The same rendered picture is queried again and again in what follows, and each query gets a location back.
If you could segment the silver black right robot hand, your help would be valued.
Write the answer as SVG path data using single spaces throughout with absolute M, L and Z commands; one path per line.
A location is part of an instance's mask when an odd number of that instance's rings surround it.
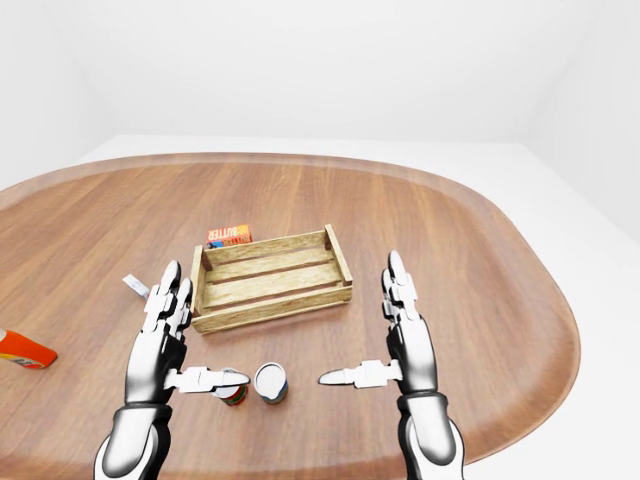
M 318 383 L 363 389 L 382 387 L 394 380 L 405 395 L 437 391 L 436 358 L 429 329 L 416 308 L 418 295 L 413 278 L 396 250 L 388 255 L 381 286 L 382 312 L 390 322 L 386 337 L 390 362 L 365 360 L 354 368 L 326 372 Z

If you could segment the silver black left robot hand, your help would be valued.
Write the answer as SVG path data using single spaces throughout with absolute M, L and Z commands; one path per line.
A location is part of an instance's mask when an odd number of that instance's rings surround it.
M 151 289 L 144 307 L 143 326 L 129 356 L 125 379 L 127 404 L 165 404 L 172 392 L 213 393 L 220 388 L 250 383 L 236 371 L 213 371 L 205 366 L 182 368 L 187 345 L 184 331 L 192 318 L 193 284 L 181 277 L 181 265 L 168 263 L 160 282 Z

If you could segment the red green tomato sauce tin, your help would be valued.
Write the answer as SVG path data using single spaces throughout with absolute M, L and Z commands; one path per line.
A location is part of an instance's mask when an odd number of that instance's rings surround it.
M 212 395 L 228 406 L 241 404 L 247 396 L 247 383 L 241 385 L 227 385 L 217 387 Z

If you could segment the wooden slat tray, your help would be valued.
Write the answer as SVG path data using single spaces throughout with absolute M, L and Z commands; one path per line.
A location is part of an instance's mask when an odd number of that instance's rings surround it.
M 200 334 L 347 303 L 353 277 L 336 233 L 323 229 L 254 243 L 197 246 L 192 327 Z

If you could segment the small white blue box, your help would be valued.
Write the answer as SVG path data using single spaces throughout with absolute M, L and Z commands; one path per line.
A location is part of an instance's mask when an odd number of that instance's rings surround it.
M 144 285 L 139 279 L 132 274 L 127 274 L 122 278 L 122 281 L 132 289 L 138 296 L 147 300 L 150 294 L 150 289 Z

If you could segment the blue labelled tin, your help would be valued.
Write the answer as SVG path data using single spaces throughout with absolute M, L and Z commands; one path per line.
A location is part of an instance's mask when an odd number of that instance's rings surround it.
M 254 388 L 268 404 L 282 402 L 288 393 L 285 369 L 276 362 L 268 362 L 258 368 L 254 375 Z

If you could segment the orange bottle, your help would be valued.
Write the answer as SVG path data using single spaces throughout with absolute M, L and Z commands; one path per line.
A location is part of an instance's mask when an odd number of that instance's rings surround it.
M 0 359 L 27 369 L 44 369 L 57 357 L 54 350 L 17 332 L 0 328 Z

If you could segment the orange butter box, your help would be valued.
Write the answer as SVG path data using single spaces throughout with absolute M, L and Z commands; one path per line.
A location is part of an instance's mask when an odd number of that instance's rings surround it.
M 214 228 L 207 232 L 205 244 L 208 249 L 217 249 L 252 242 L 248 224 Z

